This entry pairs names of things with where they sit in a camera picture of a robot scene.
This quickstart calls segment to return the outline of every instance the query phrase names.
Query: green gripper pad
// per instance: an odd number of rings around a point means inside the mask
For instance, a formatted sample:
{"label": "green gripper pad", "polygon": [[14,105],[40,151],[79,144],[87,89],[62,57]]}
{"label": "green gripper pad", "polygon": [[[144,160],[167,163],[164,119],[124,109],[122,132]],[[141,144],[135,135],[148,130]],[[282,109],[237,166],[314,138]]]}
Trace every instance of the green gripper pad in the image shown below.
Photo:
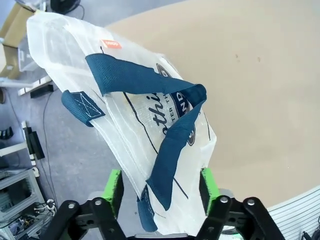
{"label": "green gripper pad", "polygon": [[199,191],[205,215],[208,216],[214,200],[220,196],[219,188],[210,168],[203,168],[200,172]]}
{"label": "green gripper pad", "polygon": [[124,182],[122,179],[122,172],[121,170],[113,169],[101,197],[109,202],[115,218],[118,217],[123,195]]}

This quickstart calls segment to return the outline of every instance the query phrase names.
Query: cardboard box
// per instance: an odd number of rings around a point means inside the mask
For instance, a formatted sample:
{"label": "cardboard box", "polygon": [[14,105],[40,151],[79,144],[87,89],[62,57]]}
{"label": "cardboard box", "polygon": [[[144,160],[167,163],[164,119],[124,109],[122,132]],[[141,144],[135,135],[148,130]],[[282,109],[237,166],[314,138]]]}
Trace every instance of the cardboard box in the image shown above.
{"label": "cardboard box", "polygon": [[27,7],[15,3],[0,30],[2,44],[17,48],[27,33],[27,19],[33,14]]}
{"label": "cardboard box", "polygon": [[19,75],[18,49],[0,43],[0,77],[16,79]]}

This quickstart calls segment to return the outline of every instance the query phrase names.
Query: corrugated panel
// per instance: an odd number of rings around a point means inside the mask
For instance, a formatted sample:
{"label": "corrugated panel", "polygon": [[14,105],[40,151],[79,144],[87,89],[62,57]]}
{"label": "corrugated panel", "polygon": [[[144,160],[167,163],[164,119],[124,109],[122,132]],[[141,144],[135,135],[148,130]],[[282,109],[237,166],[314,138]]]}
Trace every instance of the corrugated panel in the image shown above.
{"label": "corrugated panel", "polygon": [[286,240],[301,239],[302,231],[312,235],[320,216],[320,186],[268,208]]}

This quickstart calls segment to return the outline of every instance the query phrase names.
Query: table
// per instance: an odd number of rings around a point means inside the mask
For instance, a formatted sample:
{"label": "table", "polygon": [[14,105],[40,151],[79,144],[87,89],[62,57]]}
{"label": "table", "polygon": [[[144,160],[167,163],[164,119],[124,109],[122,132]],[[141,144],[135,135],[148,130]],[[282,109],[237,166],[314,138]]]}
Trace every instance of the table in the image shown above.
{"label": "table", "polygon": [[317,186],[320,14],[315,1],[190,0],[107,28],[201,83],[217,184],[267,206]]}

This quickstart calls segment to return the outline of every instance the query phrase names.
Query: orange tag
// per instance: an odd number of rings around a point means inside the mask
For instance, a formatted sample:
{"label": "orange tag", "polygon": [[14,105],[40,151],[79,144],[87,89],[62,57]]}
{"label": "orange tag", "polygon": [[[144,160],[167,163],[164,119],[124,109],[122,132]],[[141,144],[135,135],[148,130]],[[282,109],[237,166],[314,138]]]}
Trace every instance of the orange tag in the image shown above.
{"label": "orange tag", "polygon": [[122,49],[122,46],[117,41],[101,40],[104,47],[108,49]]}

